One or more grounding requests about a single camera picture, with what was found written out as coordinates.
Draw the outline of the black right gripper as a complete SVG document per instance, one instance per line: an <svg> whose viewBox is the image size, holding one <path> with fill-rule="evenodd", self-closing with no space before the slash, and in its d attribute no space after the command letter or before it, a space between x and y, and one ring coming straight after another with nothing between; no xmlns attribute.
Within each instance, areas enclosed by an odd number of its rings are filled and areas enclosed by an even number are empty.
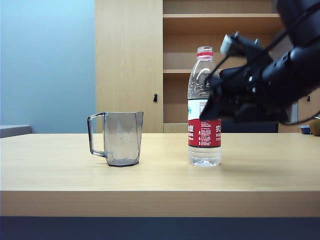
<svg viewBox="0 0 320 240"><path fill-rule="evenodd" d="M295 101L294 66L291 57L283 56L261 66L212 71L207 76L209 98L199 119L288 123L288 109Z"/></svg>

